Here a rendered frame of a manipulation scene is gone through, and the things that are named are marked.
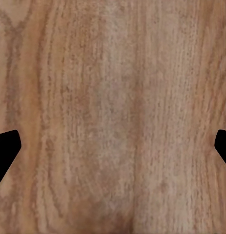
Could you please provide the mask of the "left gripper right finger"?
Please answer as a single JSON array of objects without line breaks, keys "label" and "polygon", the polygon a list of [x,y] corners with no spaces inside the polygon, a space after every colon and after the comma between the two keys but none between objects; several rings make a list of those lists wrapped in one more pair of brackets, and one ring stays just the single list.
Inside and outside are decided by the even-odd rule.
[{"label": "left gripper right finger", "polygon": [[219,155],[222,157],[224,162],[226,163],[226,131],[225,130],[218,131],[216,135],[214,147],[219,153]]}]

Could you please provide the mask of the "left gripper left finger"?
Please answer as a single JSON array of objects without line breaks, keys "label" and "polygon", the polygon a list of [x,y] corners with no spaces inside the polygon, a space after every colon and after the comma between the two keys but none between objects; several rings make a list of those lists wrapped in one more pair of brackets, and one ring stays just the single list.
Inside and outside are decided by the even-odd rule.
[{"label": "left gripper left finger", "polygon": [[0,182],[21,149],[18,130],[0,134]]}]

